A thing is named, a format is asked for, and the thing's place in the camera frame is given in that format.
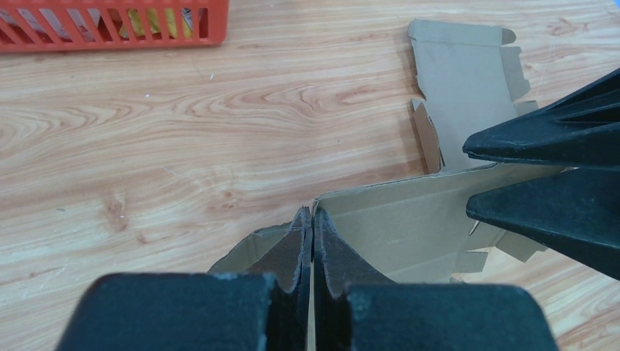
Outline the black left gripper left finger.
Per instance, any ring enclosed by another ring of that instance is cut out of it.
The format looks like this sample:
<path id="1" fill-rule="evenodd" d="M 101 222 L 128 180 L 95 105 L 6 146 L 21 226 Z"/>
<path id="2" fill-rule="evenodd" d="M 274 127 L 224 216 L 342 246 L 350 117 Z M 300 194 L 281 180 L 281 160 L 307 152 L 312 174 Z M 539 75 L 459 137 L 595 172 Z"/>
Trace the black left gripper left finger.
<path id="1" fill-rule="evenodd" d="M 239 271 L 111 273 L 76 306 L 59 350 L 304 350 L 311 214 Z"/>

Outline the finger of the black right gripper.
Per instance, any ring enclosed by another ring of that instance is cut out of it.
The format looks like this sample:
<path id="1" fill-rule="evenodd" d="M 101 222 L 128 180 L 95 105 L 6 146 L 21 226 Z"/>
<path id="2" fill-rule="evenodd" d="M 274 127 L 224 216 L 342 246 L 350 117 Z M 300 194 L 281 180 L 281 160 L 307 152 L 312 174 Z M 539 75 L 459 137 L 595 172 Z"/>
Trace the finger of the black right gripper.
<path id="1" fill-rule="evenodd" d="M 577 169 L 473 195 L 471 219 L 619 278 L 619 172 Z"/>
<path id="2" fill-rule="evenodd" d="M 619 168 L 619 71 L 523 116 L 469 136 L 471 159 Z"/>

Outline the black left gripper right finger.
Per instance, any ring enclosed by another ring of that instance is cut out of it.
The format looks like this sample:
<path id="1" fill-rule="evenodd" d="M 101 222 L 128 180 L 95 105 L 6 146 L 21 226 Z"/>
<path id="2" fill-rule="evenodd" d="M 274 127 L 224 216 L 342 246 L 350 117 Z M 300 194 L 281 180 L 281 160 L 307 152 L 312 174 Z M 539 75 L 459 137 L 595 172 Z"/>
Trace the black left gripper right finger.
<path id="1" fill-rule="evenodd" d="M 556 350 L 535 299 L 503 284 L 404 284 L 389 279 L 314 216 L 318 350 Z"/>

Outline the brown cardboard box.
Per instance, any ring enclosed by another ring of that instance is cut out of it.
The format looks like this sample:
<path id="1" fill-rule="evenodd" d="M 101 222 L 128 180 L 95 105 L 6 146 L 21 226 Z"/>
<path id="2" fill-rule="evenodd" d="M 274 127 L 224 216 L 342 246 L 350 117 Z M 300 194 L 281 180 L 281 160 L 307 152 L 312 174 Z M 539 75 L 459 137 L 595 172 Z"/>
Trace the brown cardboard box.
<path id="1" fill-rule="evenodd" d="M 313 223 L 318 210 L 327 211 L 343 240 L 389 279 L 404 284 L 457 284 L 455 274 L 484 269 L 489 247 L 507 244 L 509 254 L 521 259 L 538 249 L 533 241 L 498 227 L 476 227 L 465 213 L 467 200 L 486 190 L 556 173 L 556 167 L 495 164 L 319 196 L 309 208 L 313 304 Z M 211 270 L 247 268 L 283 237 L 290 223 L 254 231 Z"/>

